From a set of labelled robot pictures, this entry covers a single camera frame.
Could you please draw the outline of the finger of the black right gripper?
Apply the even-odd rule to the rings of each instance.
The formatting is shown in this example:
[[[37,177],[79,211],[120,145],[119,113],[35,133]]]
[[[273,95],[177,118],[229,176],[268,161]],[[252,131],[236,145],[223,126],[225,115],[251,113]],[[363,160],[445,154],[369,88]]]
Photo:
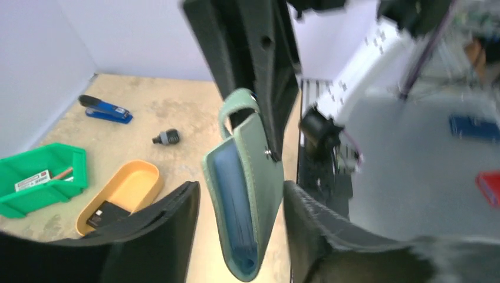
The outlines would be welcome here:
[[[244,24],[253,1],[182,1],[181,8],[204,55],[222,100],[238,88],[257,98],[254,65]]]
[[[239,1],[271,157],[281,160],[284,131],[298,94],[300,59],[285,1]]]

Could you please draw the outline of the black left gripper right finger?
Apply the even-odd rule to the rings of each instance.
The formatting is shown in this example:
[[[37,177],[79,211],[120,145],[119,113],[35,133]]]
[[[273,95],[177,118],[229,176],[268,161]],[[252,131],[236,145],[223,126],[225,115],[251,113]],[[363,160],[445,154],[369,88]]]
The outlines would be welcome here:
[[[284,183],[284,215],[294,282],[498,282],[499,241],[373,234]]]

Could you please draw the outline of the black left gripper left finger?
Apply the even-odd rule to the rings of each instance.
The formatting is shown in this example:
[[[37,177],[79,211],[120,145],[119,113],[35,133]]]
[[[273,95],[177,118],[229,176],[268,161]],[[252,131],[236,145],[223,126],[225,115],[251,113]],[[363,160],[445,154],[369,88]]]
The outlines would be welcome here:
[[[2,282],[185,282],[200,205],[187,181],[156,203],[80,239],[1,233]]]

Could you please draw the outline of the black credit card stack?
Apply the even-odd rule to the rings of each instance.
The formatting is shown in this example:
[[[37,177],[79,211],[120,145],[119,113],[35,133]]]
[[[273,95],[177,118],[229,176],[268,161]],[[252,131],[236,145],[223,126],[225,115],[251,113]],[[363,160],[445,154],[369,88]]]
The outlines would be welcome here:
[[[87,219],[86,223],[94,228],[98,229],[104,226],[111,225],[112,223],[121,221],[127,218],[130,212],[111,203],[104,201]]]

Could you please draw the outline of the teal card holder wallet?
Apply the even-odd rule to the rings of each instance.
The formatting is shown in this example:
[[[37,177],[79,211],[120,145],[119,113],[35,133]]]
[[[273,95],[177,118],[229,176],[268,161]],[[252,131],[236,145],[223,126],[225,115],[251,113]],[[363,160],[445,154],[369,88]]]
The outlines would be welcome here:
[[[261,268],[284,183],[259,114],[252,91],[233,91],[218,115],[222,142],[202,160],[223,258],[242,282],[254,280]]]

